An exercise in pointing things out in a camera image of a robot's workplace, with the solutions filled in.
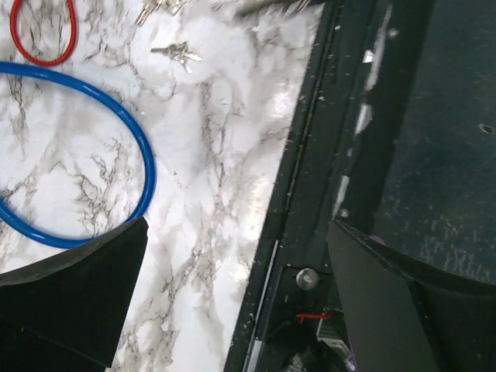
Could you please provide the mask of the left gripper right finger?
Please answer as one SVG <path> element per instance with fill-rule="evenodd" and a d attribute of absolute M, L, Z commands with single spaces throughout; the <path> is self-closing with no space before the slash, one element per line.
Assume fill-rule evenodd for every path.
<path fill-rule="evenodd" d="M 495 286 L 399 253 L 342 222 L 327 237 L 359 371 L 493 371 Z"/>

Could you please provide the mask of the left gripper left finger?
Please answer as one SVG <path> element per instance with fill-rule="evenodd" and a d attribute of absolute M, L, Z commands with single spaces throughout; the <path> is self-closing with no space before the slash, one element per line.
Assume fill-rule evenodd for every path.
<path fill-rule="evenodd" d="M 112 365 L 147 245 L 143 217 L 1 275 L 3 371 Z"/>

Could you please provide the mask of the blue cable lock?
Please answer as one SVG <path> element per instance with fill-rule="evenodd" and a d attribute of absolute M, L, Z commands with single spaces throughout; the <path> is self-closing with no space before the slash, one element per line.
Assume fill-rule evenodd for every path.
<path fill-rule="evenodd" d="M 146 210 L 149 208 L 150 203 L 152 202 L 153 194 L 155 191 L 157 182 L 157 166 L 150 142 L 147 139 L 145 132 L 143 131 L 139 123 L 132 117 L 132 115 L 110 95 L 104 93 L 102 90 L 85 81 L 82 81 L 75 77 L 71 77 L 67 74 L 52 71 L 44 67 L 37 67 L 6 61 L 1 62 L 1 72 L 3 74 L 11 74 L 50 81 L 55 84 L 63 85 L 67 88 L 73 89 L 75 91 L 79 91 L 87 95 L 88 97 L 93 98 L 95 101 L 100 102 L 107 109 L 112 111 L 117 117 L 119 117 L 119 119 L 131 132 L 136 143 L 138 144 L 144 165 L 143 191 L 135 209 L 127 218 L 126 222 L 131 222 L 136 218 L 144 216 Z M 50 235 L 47 232 L 39 230 L 18 217 L 4 201 L 1 202 L 1 220 L 26 238 L 58 249 L 69 250 L 91 241 L 90 238 L 62 238 Z"/>

